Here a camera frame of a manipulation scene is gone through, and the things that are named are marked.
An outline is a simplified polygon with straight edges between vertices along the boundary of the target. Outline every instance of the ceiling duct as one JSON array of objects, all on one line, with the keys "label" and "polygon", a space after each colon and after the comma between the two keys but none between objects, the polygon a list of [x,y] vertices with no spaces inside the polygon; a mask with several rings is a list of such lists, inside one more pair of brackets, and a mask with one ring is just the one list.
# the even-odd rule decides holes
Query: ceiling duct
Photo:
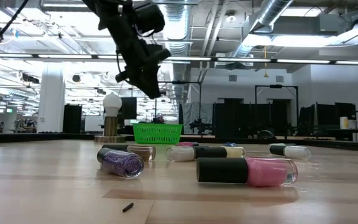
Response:
[{"label": "ceiling duct", "polygon": [[[247,19],[242,28],[242,38],[244,41],[248,34],[252,31],[258,30],[259,32],[272,32],[274,22],[281,16],[281,14],[290,6],[293,0],[265,0],[260,11]],[[236,47],[230,57],[246,57],[252,48],[255,46],[247,46],[242,43]],[[241,63],[229,63],[226,69],[234,70],[236,67],[244,67]]]},{"label": "ceiling duct", "polygon": [[[190,14],[191,7],[179,4],[159,5],[162,13],[165,16],[164,34],[169,40],[186,40],[189,38],[190,30]],[[172,56],[188,56],[190,45],[188,43],[170,42],[167,45]],[[173,80],[190,81],[190,65],[174,63],[173,65]],[[182,98],[183,89],[180,86],[173,86],[175,90],[175,97]]]}]

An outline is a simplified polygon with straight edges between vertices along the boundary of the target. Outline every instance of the wooden table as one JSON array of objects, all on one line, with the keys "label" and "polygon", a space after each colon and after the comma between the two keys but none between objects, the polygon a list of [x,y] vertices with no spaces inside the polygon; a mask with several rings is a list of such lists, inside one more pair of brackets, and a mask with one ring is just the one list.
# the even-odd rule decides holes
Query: wooden table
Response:
[{"label": "wooden table", "polygon": [[[266,156],[266,146],[244,146]],[[0,223],[358,223],[358,152],[312,147],[291,187],[199,184],[165,147],[139,178],[99,170],[92,141],[0,144]],[[122,209],[134,202],[126,213]]]}]

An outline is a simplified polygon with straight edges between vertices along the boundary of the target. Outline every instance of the green basket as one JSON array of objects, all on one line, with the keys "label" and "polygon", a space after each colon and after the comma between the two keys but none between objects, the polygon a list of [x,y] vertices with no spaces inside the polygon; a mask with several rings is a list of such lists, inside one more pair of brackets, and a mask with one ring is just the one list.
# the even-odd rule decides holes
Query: green basket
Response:
[{"label": "green basket", "polygon": [[178,144],[182,124],[134,124],[137,144]]}]

